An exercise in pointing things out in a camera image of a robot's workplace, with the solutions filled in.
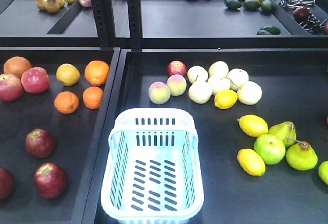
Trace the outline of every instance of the red apple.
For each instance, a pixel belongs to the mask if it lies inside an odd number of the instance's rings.
[[[67,173],[54,162],[46,162],[35,171],[34,184],[40,197],[57,198],[68,186]]]
[[[13,101],[24,93],[21,79],[14,74],[0,74],[0,100]]]
[[[78,1],[83,7],[88,8],[92,6],[91,0],[78,0]]]
[[[26,135],[27,152],[37,158],[49,156],[55,149],[55,138],[48,131],[36,128]]]
[[[25,91],[29,93],[42,93],[49,89],[50,79],[47,71],[41,67],[26,70],[21,77]]]
[[[186,73],[187,73],[187,67],[183,62],[175,60],[169,63],[168,65],[169,76],[174,74],[185,76]]]
[[[0,167],[0,201],[7,198],[14,188],[14,176],[9,170]]]

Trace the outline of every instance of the display shelf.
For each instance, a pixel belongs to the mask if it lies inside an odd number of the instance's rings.
[[[100,183],[94,166],[99,151],[100,132],[103,129],[107,102],[119,56],[119,48],[0,48],[0,67],[10,57],[26,57],[32,66],[43,67],[50,77],[50,89],[41,94],[25,92],[11,102],[0,102],[0,165],[12,172],[16,180],[13,194],[0,203],[1,223],[93,223]],[[84,69],[91,60],[103,60],[111,69],[99,110],[88,109],[82,98],[85,88],[91,86],[84,77]],[[73,86],[64,86],[56,79],[56,69],[62,63],[75,65],[81,73]],[[79,98],[78,109],[72,114],[61,114],[54,107],[54,99],[61,91],[71,91]],[[35,128],[53,134],[56,149],[44,159],[31,157],[25,149],[26,135]],[[56,199],[43,199],[36,193],[33,175],[45,162],[55,162],[68,174],[69,187]]]
[[[327,14],[327,3],[317,0],[316,7]],[[130,22],[130,27],[137,23],[131,29],[134,34],[141,31],[135,48],[317,48],[328,40],[326,35],[309,35],[280,7],[265,14],[244,7],[229,10],[224,0],[139,0],[140,6],[128,0],[129,4],[141,13],[140,21]],[[256,35],[264,25],[278,26],[282,33]]]
[[[172,60],[184,62],[187,68],[200,65],[208,69],[218,60],[225,61],[230,69],[242,68],[262,87],[262,98],[255,105],[237,101],[221,110],[214,106],[213,96],[202,105],[192,102],[188,83],[183,95],[155,105],[148,97],[148,88],[155,81],[166,83]],[[202,209],[189,223],[328,223],[328,188],[318,176],[319,163],[328,159],[327,65],[327,49],[122,49],[102,145],[115,117],[126,109],[186,110],[193,116],[199,135],[204,187]],[[237,119],[246,114],[264,118],[269,127],[292,121],[297,138],[309,141],[316,151],[317,166],[297,171],[284,158],[276,165],[267,165],[261,177],[248,175],[237,162],[238,150],[253,148],[255,142],[238,125]],[[106,159],[101,163],[105,167]],[[104,211],[102,214],[103,223],[117,223]]]

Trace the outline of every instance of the artificial fruit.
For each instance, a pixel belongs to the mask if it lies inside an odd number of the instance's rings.
[[[314,168],[318,162],[318,157],[310,143],[293,139],[292,141],[297,143],[287,149],[287,163],[296,170],[309,170]]]
[[[291,121],[284,121],[273,125],[269,128],[268,133],[280,138],[286,148],[294,144],[294,140],[296,139],[296,128]]]

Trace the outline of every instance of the light blue basket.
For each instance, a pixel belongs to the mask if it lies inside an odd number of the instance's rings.
[[[198,135],[181,109],[137,108],[109,138],[101,204],[120,223],[186,223],[203,204]]]

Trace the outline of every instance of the basket hole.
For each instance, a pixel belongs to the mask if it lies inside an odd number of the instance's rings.
[[[135,197],[132,198],[132,201],[137,202],[140,205],[143,205],[144,204],[144,201],[142,201],[142,200],[140,200],[138,198],[135,198]]]
[[[153,205],[148,205],[148,208],[149,208],[149,209],[152,209],[152,210],[160,211],[160,208],[155,207],[155,206],[153,206]]]
[[[154,160],[150,160],[150,162],[151,162],[152,164],[156,164],[156,165],[160,166],[160,162],[157,162],[157,161],[154,161]]]
[[[144,197],[145,196],[141,192],[137,192],[137,191],[132,191],[132,193],[139,196],[139,197]]]
[[[174,201],[173,199],[170,199],[170,198],[166,197],[166,198],[164,198],[164,200],[166,202],[169,202],[169,203],[173,204],[173,205],[176,205],[176,201]]]
[[[159,193],[157,193],[157,192],[153,192],[153,191],[148,191],[149,192],[149,194],[152,194],[152,195],[154,195],[155,197],[160,197],[160,194]]]
[[[171,196],[171,197],[176,197],[176,194],[174,194],[173,192],[170,191],[164,191],[165,194]]]
[[[140,208],[140,207],[138,207],[136,205],[131,205],[131,208],[132,209],[135,209],[135,210],[138,210],[138,211],[142,211],[143,210],[142,208]]]
[[[165,186],[166,188],[169,188],[169,189],[172,190],[172,191],[176,191],[176,188],[173,187],[173,186],[171,186],[171,185],[164,184],[164,186]]]
[[[149,197],[148,200],[151,201],[151,202],[153,202],[153,203],[155,203],[155,204],[157,204],[157,205],[160,205],[160,201],[158,201],[155,198]]]
[[[176,211],[176,208],[169,206],[169,205],[164,205],[164,207],[168,210]]]
[[[133,184],[133,186],[134,186],[135,188],[138,188],[139,190],[142,190],[142,191],[145,189],[144,187],[139,186],[138,184]]]
[[[155,182],[157,184],[160,184],[160,181],[158,179],[153,178],[153,177],[149,177],[149,180],[151,180],[152,182]]]

